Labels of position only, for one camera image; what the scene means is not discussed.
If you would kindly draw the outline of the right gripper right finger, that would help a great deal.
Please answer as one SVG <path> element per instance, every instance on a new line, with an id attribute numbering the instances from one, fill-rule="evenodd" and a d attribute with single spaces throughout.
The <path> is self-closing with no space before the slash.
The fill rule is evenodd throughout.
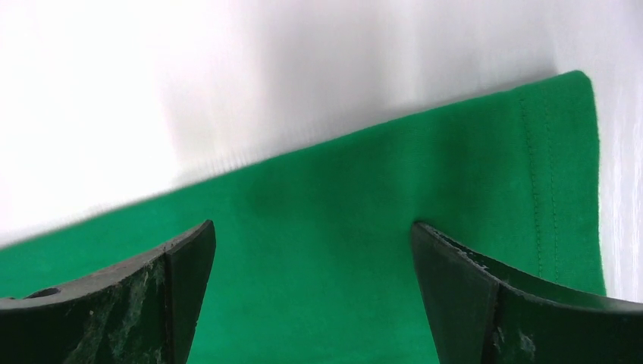
<path id="1" fill-rule="evenodd" d="M 642 305 L 564 287 L 417 221 L 411 248 L 442 363 L 640 363 Z"/>

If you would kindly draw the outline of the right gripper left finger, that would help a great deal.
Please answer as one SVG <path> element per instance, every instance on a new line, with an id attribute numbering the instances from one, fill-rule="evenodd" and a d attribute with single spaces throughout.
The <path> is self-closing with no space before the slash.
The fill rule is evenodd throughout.
<path id="1" fill-rule="evenodd" d="M 1 301 L 3 363 L 185 363 L 215 257 L 204 221 L 90 275 Z"/>

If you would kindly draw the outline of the green t-shirt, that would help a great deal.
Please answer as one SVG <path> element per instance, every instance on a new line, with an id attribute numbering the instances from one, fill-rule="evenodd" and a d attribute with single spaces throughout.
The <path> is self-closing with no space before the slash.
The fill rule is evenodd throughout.
<path id="1" fill-rule="evenodd" d="M 412 223 L 602 295 L 598 165 L 591 81 L 573 71 L 4 249 L 1 295 L 78 278 L 210 219 L 217 249 L 191 363 L 434 363 Z"/>

